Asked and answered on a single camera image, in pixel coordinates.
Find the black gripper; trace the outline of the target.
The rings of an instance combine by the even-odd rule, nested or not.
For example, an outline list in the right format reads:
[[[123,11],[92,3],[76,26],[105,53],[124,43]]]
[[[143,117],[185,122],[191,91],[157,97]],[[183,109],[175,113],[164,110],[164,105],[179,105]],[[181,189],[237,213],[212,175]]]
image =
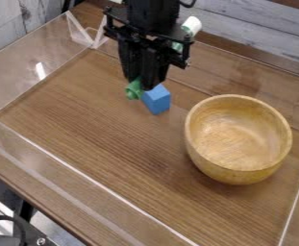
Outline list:
[[[140,75],[143,90],[152,90],[164,80],[169,67],[167,56],[155,49],[141,51],[143,38],[157,37],[183,42],[179,31],[181,5],[119,5],[104,10],[105,36],[117,42],[117,54],[124,78],[132,82]]]

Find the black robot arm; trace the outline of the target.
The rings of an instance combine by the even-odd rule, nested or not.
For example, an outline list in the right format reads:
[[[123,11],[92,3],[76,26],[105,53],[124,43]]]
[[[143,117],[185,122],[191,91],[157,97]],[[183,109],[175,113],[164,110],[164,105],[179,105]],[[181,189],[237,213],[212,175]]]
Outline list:
[[[104,35],[117,43],[125,79],[152,90],[164,82],[171,65],[184,69],[193,37],[177,23],[181,0],[121,0],[103,10]]]

